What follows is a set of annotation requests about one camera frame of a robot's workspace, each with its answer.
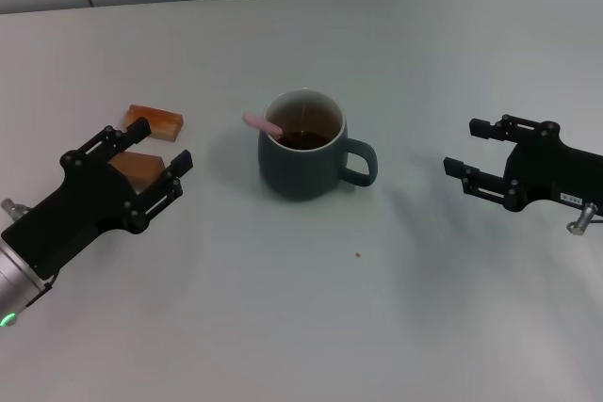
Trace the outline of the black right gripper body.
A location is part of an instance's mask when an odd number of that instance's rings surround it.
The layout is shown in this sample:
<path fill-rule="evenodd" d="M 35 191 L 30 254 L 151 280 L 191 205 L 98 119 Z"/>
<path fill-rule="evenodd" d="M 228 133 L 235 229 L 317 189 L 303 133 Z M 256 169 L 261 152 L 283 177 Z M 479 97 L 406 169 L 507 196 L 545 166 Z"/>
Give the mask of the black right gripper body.
<path fill-rule="evenodd" d="M 603 155 L 565 145 L 554 121 L 504 121 L 503 129 L 515 144 L 503 174 L 507 210 L 554 201 L 576 209 L 591 203 L 603 215 Z"/>

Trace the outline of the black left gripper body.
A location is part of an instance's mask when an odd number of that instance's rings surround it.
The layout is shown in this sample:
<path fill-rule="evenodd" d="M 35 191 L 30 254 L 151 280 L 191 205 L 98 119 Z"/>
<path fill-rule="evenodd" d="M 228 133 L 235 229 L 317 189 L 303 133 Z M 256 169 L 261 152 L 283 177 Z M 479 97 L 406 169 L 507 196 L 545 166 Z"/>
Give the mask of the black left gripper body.
<path fill-rule="evenodd" d="M 103 233 L 145 230 L 128 180 L 107 162 L 62 161 L 60 187 L 2 232 L 2 239 L 43 280 L 55 275 Z"/>

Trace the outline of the pink handled metal spoon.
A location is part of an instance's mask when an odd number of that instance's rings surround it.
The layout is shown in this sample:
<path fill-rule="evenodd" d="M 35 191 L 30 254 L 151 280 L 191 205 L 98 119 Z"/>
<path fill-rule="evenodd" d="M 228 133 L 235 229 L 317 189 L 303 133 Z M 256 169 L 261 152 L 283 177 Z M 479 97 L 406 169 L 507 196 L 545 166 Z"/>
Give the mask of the pink handled metal spoon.
<path fill-rule="evenodd" d="M 269 136 L 281 137 L 284 133 L 283 129 L 278 125 L 267 121 L 265 118 L 255 115 L 252 112 L 245 112 L 242 116 L 242 119 L 248 126 Z"/>

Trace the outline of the grey ceramic mug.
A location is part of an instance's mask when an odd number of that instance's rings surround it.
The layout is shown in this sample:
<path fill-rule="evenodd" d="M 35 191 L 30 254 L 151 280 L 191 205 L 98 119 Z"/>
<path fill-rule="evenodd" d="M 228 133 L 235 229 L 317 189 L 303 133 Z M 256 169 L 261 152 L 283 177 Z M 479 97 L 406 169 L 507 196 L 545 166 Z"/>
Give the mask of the grey ceramic mug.
<path fill-rule="evenodd" d="M 374 149 L 348 136 L 343 110 L 330 96 L 301 88 L 279 95 L 261 116 L 284 133 L 310 131 L 331 141 L 318 149 L 298 151 L 282 146 L 278 137 L 258 137 L 258 164 L 265 183 L 278 195 L 309 201 L 333 190 L 340 182 L 372 185 L 378 175 Z"/>

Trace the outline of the orange wooden block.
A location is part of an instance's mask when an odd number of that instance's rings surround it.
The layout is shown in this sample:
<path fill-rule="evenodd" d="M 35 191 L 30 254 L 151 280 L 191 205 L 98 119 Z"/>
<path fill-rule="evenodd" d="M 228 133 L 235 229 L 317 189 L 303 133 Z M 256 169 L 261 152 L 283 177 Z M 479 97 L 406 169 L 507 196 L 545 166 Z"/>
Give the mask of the orange wooden block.
<path fill-rule="evenodd" d="M 169 142 L 174 142 L 178 138 L 184 125 L 181 114 L 143 105 L 130 105 L 125 112 L 122 125 L 127 127 L 138 118 L 144 118 L 149 122 L 150 137 Z"/>

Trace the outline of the dark brown arched wooden block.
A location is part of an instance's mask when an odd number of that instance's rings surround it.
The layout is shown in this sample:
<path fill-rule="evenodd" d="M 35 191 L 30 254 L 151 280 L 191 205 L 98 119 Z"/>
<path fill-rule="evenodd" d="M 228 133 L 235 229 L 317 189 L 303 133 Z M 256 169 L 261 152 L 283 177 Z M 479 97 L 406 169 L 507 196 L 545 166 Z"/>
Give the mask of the dark brown arched wooden block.
<path fill-rule="evenodd" d="M 109 164 L 126 177 L 137 193 L 151 185 L 165 169 L 160 156 L 145 153 L 118 153 Z"/>

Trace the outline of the dark coffee liquid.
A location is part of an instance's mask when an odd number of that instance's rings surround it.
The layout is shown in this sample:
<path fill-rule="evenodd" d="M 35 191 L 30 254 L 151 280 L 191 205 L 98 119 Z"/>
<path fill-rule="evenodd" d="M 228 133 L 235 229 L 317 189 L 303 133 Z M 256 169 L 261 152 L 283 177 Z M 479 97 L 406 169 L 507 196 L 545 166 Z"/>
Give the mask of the dark coffee liquid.
<path fill-rule="evenodd" d="M 282 146 L 298 151 L 318 149 L 327 145 L 330 141 L 329 138 L 320 134 L 303 130 L 283 133 L 277 138 L 277 142 Z"/>

